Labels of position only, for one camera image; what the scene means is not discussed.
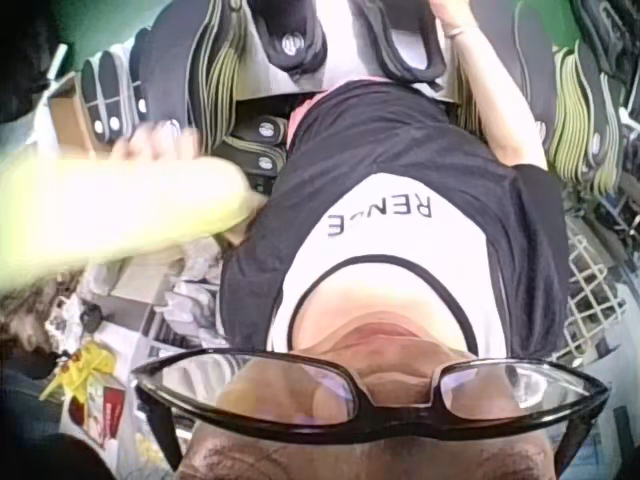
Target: cardboard box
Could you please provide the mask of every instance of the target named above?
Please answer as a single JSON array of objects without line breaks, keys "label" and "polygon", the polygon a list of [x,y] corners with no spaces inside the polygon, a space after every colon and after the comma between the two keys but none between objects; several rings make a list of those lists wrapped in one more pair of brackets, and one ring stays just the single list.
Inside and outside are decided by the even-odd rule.
[{"label": "cardboard box", "polygon": [[80,75],[67,76],[49,96],[49,111],[62,148],[82,153],[109,152],[111,148],[93,136],[91,120],[82,101]]}]

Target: yellow package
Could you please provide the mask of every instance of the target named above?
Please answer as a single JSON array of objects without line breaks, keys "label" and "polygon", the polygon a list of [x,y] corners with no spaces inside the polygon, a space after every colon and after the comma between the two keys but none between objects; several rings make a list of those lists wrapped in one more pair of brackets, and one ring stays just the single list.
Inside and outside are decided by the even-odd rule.
[{"label": "yellow package", "polygon": [[87,379],[91,372],[112,374],[115,367],[116,358],[111,352],[95,342],[88,342],[62,365],[56,377],[40,395],[40,400],[45,400],[51,392],[62,386],[66,395],[75,396],[84,404],[87,400]]}]

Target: sleeve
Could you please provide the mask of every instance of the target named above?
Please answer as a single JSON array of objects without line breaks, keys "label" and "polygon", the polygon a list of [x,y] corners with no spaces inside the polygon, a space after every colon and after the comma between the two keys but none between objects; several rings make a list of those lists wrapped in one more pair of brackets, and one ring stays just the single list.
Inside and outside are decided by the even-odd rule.
[{"label": "sleeve", "polygon": [[569,241],[560,180],[534,165],[517,165],[513,168],[520,179],[524,201],[535,212],[538,225],[549,242],[560,285],[568,295]]}]

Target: eyeglasses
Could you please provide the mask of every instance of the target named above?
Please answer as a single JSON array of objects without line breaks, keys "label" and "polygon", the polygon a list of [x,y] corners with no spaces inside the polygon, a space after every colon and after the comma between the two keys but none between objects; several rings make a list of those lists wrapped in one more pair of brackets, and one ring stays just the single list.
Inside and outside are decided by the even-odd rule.
[{"label": "eyeglasses", "polygon": [[[541,360],[441,366],[423,382],[387,385],[383,405],[355,373],[293,354],[203,349],[132,372],[169,465],[182,461],[171,409],[242,435],[282,443],[352,445],[416,436],[442,441],[519,435],[568,421],[555,452],[560,475],[609,397],[599,380]],[[409,398],[394,405],[394,398]]]}]

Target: fingers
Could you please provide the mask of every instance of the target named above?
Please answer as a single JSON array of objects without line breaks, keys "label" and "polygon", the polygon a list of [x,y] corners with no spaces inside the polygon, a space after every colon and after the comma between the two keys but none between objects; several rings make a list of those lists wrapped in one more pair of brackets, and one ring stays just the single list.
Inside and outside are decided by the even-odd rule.
[{"label": "fingers", "polygon": [[178,158],[180,160],[193,160],[200,156],[200,135],[193,128],[182,132],[178,141]]},{"label": "fingers", "polygon": [[159,160],[193,160],[200,154],[196,130],[183,132],[170,122],[153,126],[143,124],[130,140],[121,138],[113,146],[112,160],[150,162]]},{"label": "fingers", "polygon": [[136,162],[153,161],[152,134],[151,125],[142,125],[136,130],[129,142],[128,160],[135,160]]}]

